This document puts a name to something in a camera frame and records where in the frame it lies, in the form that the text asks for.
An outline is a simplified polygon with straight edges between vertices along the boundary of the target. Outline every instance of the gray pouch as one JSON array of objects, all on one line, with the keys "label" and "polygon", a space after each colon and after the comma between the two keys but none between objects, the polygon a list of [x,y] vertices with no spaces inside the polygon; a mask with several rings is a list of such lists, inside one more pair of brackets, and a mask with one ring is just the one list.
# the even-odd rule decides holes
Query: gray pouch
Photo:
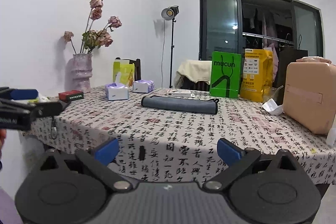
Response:
[{"label": "gray pouch", "polygon": [[143,97],[141,105],[144,107],[158,108],[172,111],[195,112],[205,114],[217,114],[219,99],[207,101],[195,99],[182,99],[174,97]]}]

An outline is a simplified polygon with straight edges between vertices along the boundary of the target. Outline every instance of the blue grip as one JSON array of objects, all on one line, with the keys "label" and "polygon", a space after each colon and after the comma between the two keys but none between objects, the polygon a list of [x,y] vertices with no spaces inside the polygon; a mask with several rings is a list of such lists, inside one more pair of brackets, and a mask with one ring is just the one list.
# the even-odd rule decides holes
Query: blue grip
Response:
[{"label": "blue grip", "polygon": [[109,165],[119,152],[119,144],[116,138],[112,138],[100,146],[96,147],[93,151],[93,156],[96,160],[104,164]]},{"label": "blue grip", "polygon": [[10,96],[13,100],[30,100],[39,95],[37,90],[12,90]]},{"label": "blue grip", "polygon": [[229,167],[243,157],[244,151],[227,140],[219,139],[217,154]]}]

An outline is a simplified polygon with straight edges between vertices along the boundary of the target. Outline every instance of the lamp head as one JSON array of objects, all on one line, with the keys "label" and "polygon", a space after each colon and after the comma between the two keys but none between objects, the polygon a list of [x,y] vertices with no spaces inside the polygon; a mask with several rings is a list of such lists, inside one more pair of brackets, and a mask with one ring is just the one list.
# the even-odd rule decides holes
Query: lamp head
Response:
[{"label": "lamp head", "polygon": [[179,13],[179,7],[171,6],[163,9],[161,12],[161,16],[163,17],[164,20],[172,20],[178,13]]}]

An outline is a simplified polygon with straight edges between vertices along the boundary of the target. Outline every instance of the pink glitter vase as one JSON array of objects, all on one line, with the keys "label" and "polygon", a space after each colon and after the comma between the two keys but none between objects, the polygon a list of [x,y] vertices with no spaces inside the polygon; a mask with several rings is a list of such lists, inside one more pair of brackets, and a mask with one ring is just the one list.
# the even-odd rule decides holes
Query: pink glitter vase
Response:
[{"label": "pink glitter vase", "polygon": [[72,74],[74,89],[81,90],[84,93],[90,92],[90,77],[92,77],[92,54],[74,54]]}]

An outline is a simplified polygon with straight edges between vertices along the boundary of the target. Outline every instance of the tripod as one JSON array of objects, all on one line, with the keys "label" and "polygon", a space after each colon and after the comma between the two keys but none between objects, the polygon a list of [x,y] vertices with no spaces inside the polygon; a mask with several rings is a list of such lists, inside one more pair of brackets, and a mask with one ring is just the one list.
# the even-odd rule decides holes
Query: tripod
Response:
[{"label": "tripod", "polygon": [[170,48],[170,77],[169,77],[169,88],[171,89],[173,86],[171,84],[171,77],[172,77],[172,70],[173,70],[173,49],[174,49],[174,23],[176,22],[175,17],[172,20],[172,27],[171,27],[171,48]]}]

